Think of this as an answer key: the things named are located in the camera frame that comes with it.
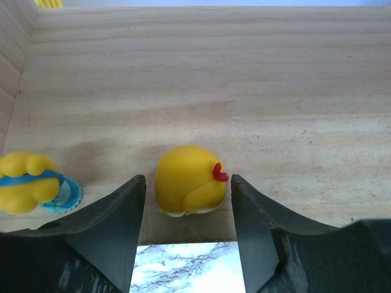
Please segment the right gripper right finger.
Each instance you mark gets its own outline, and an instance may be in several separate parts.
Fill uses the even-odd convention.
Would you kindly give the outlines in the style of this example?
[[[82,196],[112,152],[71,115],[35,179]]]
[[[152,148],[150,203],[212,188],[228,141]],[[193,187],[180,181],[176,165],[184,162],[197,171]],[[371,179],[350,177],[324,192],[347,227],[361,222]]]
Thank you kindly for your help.
[[[389,292],[390,220],[343,228],[304,217],[231,179],[232,208],[247,292]]]

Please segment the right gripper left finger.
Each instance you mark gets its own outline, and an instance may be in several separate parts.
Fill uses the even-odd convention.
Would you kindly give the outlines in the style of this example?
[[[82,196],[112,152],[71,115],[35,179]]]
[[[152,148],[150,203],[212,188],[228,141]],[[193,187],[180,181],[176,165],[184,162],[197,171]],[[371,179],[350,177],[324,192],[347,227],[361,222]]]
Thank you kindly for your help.
[[[136,175],[36,230],[1,233],[1,292],[129,292],[145,196]]]

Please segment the small yellow striped toy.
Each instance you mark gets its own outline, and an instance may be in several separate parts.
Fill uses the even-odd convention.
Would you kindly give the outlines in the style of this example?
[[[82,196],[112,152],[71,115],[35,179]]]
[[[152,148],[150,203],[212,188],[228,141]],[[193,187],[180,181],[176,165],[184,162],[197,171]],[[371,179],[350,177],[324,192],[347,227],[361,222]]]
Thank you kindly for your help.
[[[83,189],[63,175],[48,156],[14,151],[1,157],[1,211],[28,214],[42,207],[52,214],[66,213],[80,204]]]

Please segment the yellow duck toy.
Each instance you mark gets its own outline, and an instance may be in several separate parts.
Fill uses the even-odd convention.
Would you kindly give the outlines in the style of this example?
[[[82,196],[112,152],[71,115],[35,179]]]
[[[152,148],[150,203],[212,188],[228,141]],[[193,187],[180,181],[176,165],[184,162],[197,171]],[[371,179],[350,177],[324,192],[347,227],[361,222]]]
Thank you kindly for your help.
[[[178,146],[156,167],[156,202],[171,217],[205,214],[222,204],[228,180],[224,164],[213,153],[195,145]]]

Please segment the wooden two-tier shelf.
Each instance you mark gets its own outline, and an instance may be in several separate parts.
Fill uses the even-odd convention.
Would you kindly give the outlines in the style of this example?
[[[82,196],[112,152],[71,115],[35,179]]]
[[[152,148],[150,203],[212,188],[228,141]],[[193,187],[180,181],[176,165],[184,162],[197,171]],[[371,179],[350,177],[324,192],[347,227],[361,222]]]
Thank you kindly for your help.
[[[1,151],[44,153],[83,205],[147,179],[139,242],[232,241],[230,199],[159,212],[177,145],[333,226],[390,216],[389,7],[40,9],[1,2]]]

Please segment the yellow plastic shopping basket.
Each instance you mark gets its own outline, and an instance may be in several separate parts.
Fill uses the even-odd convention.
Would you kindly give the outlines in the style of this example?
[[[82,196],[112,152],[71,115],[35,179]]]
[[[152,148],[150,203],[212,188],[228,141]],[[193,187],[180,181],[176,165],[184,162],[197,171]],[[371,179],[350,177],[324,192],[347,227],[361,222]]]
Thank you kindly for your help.
[[[64,7],[61,0],[35,0],[35,3],[43,9],[57,9]]]

